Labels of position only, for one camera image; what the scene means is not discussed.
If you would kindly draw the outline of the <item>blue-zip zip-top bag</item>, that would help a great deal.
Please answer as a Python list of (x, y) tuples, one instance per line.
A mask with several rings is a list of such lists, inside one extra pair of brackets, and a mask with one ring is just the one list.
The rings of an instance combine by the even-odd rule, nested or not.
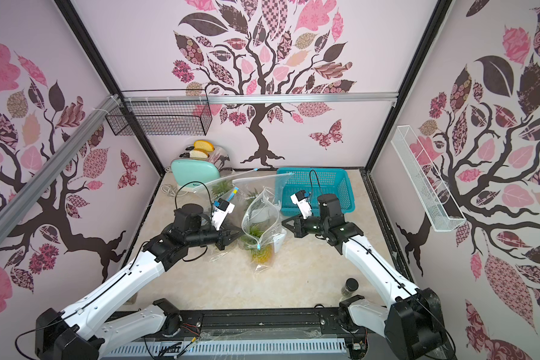
[[(234, 187), (231, 191), (228, 191), (225, 193), (225, 195), (221, 196), (218, 199), (211, 199), (209, 201), (209, 204), (206, 207), (206, 213), (208, 215), (207, 219), (212, 220), (212, 212), (214, 208), (214, 202), (217, 200), (228, 200), (232, 204), (235, 205), (235, 208), (232, 213), (228, 214), (226, 216), (222, 227), (219, 230), (241, 230), (239, 227), (239, 221), (238, 221), (238, 210), (237, 210), (237, 202), (238, 202), (238, 188)], [(213, 245), (213, 249), (211, 251), (210, 255), (210, 261), (216, 261), (222, 258), (223, 256), (227, 255), (232, 249), (234, 249), (236, 246), (232, 243), (231, 245), (226, 246), (225, 249), (218, 249)]]

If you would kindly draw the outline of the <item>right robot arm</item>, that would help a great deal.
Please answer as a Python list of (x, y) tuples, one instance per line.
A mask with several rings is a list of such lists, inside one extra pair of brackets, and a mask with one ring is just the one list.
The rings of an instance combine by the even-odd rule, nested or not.
[(335, 194), (318, 196), (317, 211), (312, 210), (306, 190), (290, 199), (299, 213), (283, 220), (283, 227), (298, 239), (314, 234), (326, 241), (367, 278), (383, 300), (375, 305), (355, 295), (343, 301), (339, 308), (351, 326), (384, 337), (398, 359), (429, 357), (439, 348), (446, 359), (456, 357), (456, 345), (444, 324), (438, 295), (432, 289), (420, 289), (393, 268), (363, 231), (345, 219)]

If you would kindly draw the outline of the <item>yellow pineapple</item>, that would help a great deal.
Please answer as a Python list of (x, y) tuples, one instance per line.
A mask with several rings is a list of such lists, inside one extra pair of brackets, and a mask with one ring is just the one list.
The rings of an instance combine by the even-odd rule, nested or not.
[(249, 229), (249, 250), (252, 262), (257, 266), (270, 266), (274, 257), (274, 245), (271, 241), (262, 241), (264, 231), (258, 226)]

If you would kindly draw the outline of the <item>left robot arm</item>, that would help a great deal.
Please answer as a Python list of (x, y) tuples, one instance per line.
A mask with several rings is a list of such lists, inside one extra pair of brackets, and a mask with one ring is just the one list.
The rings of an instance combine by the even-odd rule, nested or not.
[(222, 251), (237, 239), (241, 230), (226, 220), (233, 209), (226, 200), (214, 202), (210, 216), (194, 203), (177, 208), (174, 221), (109, 280), (65, 309), (49, 308), (37, 318), (32, 331), (36, 359), (102, 359), (147, 335), (176, 335), (182, 317), (165, 298), (118, 319), (111, 316), (145, 285), (183, 260), (190, 248), (214, 245)]

